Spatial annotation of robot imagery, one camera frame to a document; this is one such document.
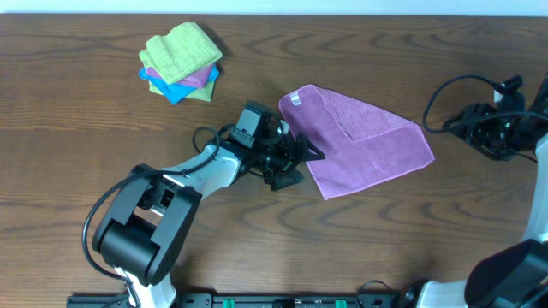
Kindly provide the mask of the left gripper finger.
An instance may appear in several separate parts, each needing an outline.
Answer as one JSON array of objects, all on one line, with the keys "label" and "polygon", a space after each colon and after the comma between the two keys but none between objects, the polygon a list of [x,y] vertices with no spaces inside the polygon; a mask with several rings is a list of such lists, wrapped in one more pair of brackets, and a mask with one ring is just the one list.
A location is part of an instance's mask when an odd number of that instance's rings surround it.
[{"label": "left gripper finger", "polygon": [[303,175],[300,171],[294,169],[289,172],[283,171],[274,175],[270,182],[271,190],[278,191],[286,187],[299,184],[303,181]]},{"label": "left gripper finger", "polygon": [[295,146],[295,160],[299,163],[325,159],[325,154],[303,132],[297,134]]}]

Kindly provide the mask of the purple microfiber cloth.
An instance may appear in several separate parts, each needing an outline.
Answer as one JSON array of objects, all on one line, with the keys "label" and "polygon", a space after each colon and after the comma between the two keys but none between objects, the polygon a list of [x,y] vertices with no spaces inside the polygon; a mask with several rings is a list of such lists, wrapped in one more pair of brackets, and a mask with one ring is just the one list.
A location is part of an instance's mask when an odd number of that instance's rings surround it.
[{"label": "purple microfiber cloth", "polygon": [[278,108],[292,134],[303,133],[325,158],[307,164],[324,199],[423,169],[435,160],[418,124],[316,85],[283,96]]}]

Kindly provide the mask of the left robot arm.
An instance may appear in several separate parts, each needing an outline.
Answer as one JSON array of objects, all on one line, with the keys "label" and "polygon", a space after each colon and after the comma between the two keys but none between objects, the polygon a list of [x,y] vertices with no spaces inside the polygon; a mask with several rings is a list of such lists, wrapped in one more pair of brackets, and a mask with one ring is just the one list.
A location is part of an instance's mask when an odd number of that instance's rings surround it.
[{"label": "left robot arm", "polygon": [[291,135],[277,120],[245,129],[227,124],[193,157],[155,169],[135,166],[90,210],[82,233],[88,263],[120,280],[128,307],[171,307],[176,290],[170,271],[187,238],[201,201],[247,174],[276,191],[301,182],[297,166],[325,159],[303,133]]}]

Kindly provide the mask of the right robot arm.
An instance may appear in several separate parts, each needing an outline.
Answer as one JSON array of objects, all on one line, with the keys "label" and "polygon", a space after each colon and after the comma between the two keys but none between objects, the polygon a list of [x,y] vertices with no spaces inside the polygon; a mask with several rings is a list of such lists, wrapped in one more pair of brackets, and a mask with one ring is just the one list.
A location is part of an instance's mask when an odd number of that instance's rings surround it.
[{"label": "right robot arm", "polygon": [[452,133],[493,161],[533,152],[537,175],[526,230],[518,244],[480,261],[466,280],[417,281],[399,299],[402,307],[547,305],[547,84],[541,83],[530,106],[520,91],[520,75],[489,84],[492,104],[470,104],[438,131]]}]

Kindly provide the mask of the purple folded cloth in stack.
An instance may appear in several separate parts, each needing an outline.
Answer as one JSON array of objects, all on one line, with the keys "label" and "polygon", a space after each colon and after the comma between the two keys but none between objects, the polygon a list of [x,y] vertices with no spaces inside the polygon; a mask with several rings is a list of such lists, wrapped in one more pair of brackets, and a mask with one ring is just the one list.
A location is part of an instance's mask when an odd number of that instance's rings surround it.
[{"label": "purple folded cloth in stack", "polygon": [[[176,84],[183,85],[183,86],[191,86],[191,87],[196,87],[196,88],[202,88],[202,87],[205,86],[207,80],[209,79],[210,73],[213,71],[214,68],[215,68],[214,64],[203,67],[203,68],[189,74],[187,77],[178,80],[176,82]],[[153,67],[145,68],[145,72],[146,72],[147,75],[149,75],[151,77],[158,78],[158,79],[161,79],[161,80],[163,79],[161,77],[161,75],[158,73],[158,71],[155,70]]]}]

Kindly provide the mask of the blue folded cloth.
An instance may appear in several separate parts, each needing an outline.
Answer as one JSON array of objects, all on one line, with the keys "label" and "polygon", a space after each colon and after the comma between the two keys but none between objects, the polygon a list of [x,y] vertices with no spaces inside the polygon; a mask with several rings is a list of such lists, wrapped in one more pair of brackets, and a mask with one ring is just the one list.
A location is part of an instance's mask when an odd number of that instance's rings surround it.
[{"label": "blue folded cloth", "polygon": [[[219,76],[219,71],[217,70],[217,67],[215,65],[215,68],[210,73],[210,76],[207,82],[211,82],[211,81],[215,82],[218,76]],[[144,68],[142,68],[139,71],[139,77],[141,77],[141,79],[143,80],[153,83],[153,85],[155,85],[155,87],[157,87],[164,94],[163,96],[165,96],[168,99],[168,101],[172,104],[178,104],[181,100],[186,98],[186,96],[190,92],[193,92],[194,90],[199,89],[191,86],[178,85],[176,83],[167,84],[164,80],[147,75]]]}]

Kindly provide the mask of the top green folded cloth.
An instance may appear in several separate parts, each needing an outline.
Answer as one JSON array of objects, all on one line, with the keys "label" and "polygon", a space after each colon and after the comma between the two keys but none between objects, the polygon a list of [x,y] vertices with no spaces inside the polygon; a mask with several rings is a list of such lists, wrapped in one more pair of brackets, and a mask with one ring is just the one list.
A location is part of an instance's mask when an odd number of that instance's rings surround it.
[{"label": "top green folded cloth", "polygon": [[154,68],[168,84],[176,83],[223,56],[222,51],[194,22],[185,22],[168,34],[155,35],[139,52],[145,68]]}]

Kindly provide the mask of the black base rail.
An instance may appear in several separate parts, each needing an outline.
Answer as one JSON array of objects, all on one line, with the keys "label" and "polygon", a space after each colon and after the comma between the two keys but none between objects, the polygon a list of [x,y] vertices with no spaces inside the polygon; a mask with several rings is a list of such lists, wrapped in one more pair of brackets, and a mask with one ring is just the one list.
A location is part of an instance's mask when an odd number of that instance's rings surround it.
[{"label": "black base rail", "polygon": [[[132,307],[127,296],[69,296],[67,308]],[[397,293],[362,293],[355,296],[259,296],[188,293],[176,298],[172,308],[396,308]]]}]

